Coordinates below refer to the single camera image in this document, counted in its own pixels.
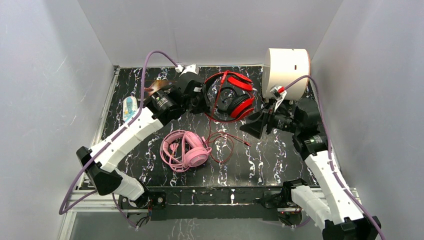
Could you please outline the black on-ear headphones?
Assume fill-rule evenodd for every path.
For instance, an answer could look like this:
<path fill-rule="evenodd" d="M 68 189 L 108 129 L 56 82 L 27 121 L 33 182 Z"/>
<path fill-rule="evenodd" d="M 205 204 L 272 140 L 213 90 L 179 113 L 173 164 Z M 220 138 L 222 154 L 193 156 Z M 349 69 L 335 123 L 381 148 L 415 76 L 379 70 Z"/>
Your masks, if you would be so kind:
<path fill-rule="evenodd" d="M 239 92 L 237 92 L 234 88 L 229 86 L 224 87 L 220 91 L 220 94 L 217 95 L 218 97 L 218 102 L 216 106 L 217 111 L 222 114 L 226 113 L 231 102 L 240 96 L 241 94 L 239 94 Z"/>

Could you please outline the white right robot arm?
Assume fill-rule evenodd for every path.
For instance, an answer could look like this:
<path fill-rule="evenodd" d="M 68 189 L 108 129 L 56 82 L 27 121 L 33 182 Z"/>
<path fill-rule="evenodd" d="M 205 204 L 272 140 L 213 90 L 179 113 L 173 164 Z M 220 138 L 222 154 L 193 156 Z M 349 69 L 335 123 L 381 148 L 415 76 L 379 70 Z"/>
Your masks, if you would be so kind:
<path fill-rule="evenodd" d="M 292 114 L 266 107 L 240 127 L 257 139 L 274 129 L 292 133 L 295 150 L 312 171 L 323 194 L 319 198 L 305 180 L 298 178 L 283 183 L 278 194 L 281 203 L 301 207 L 321 230 L 324 240 L 377 239 L 381 222 L 364 210 L 340 175 L 317 102 L 302 98 Z"/>

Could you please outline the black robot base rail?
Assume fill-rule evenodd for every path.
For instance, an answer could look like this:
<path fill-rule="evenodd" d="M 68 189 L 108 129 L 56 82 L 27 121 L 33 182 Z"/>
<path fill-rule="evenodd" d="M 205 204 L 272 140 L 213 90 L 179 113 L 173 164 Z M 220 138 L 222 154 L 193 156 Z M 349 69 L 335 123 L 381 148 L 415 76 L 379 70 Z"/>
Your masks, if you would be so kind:
<path fill-rule="evenodd" d="M 175 219 L 261 219 L 300 224 L 302 209 L 283 196 L 282 187 L 150 187 L 146 202 L 137 205 L 118 198 L 119 207 L 129 214 L 152 211 L 153 221 Z"/>

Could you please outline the pink over-ear headphones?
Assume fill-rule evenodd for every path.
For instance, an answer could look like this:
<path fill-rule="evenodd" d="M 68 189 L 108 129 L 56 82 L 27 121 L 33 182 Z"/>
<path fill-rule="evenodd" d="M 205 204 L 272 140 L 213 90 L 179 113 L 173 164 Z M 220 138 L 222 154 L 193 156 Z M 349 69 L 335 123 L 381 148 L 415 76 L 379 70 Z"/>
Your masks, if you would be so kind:
<path fill-rule="evenodd" d="M 192 131 L 175 130 L 162 140 L 159 155 L 174 172 L 183 173 L 204 164 L 211 151 L 204 137 Z"/>

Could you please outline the dark paperback book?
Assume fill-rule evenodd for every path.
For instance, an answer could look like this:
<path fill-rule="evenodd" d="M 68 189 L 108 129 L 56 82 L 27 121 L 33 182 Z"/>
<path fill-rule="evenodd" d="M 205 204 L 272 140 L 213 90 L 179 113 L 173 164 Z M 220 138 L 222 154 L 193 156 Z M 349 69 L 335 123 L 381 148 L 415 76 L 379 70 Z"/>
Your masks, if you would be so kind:
<path fill-rule="evenodd" d="M 174 80 L 151 80 L 147 81 L 147 87 L 144 88 L 144 98 L 147 98 L 151 96 L 154 92 L 157 92 L 159 90 L 167 91 L 170 89 L 173 85 L 176 84 L 176 81 Z"/>

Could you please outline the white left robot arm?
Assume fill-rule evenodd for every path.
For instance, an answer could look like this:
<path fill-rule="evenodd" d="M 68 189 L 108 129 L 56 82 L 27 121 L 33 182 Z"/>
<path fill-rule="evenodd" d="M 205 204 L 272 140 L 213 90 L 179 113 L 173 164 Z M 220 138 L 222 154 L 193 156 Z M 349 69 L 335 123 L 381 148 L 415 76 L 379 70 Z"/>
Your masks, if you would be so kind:
<path fill-rule="evenodd" d="M 115 193 L 126 197 L 137 208 L 149 203 L 146 186 L 134 177 L 118 170 L 126 155 L 151 134 L 186 111 L 206 110 L 205 79 L 193 72 L 182 73 L 177 80 L 150 94 L 137 113 L 104 141 L 87 148 L 80 147 L 76 155 L 97 193 Z"/>

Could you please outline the red and black headphones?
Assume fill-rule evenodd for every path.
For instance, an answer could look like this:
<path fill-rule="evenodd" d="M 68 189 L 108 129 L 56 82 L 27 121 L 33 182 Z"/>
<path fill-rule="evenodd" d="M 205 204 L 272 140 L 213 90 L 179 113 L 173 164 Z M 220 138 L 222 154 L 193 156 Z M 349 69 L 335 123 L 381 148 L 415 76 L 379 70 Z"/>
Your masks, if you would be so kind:
<path fill-rule="evenodd" d="M 219 88 L 214 100 L 209 104 L 205 115 L 215 122 L 232 123 L 239 121 L 253 112 L 253 81 L 248 77 L 232 71 L 216 73 L 204 82 L 204 93 L 209 92 L 217 80 Z"/>

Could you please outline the white and blue small device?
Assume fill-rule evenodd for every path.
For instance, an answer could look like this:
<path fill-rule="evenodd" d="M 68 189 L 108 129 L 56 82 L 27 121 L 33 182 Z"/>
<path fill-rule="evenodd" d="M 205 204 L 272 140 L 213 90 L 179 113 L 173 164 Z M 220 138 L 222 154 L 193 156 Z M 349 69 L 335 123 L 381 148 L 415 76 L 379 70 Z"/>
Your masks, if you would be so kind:
<path fill-rule="evenodd" d="M 138 111 L 138 100 L 135 96 L 128 96 L 123 100 L 122 119 L 127 122 Z"/>

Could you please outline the white cylindrical container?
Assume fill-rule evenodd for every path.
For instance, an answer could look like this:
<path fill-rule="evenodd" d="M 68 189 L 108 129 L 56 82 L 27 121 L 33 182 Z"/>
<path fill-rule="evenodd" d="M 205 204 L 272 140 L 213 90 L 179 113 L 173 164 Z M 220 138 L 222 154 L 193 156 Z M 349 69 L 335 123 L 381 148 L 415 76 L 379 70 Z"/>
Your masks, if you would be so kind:
<path fill-rule="evenodd" d="M 269 48 L 262 68 L 262 97 L 270 99 L 272 87 L 286 87 L 297 78 L 309 75 L 310 70 L 310 56 L 306 49 Z"/>

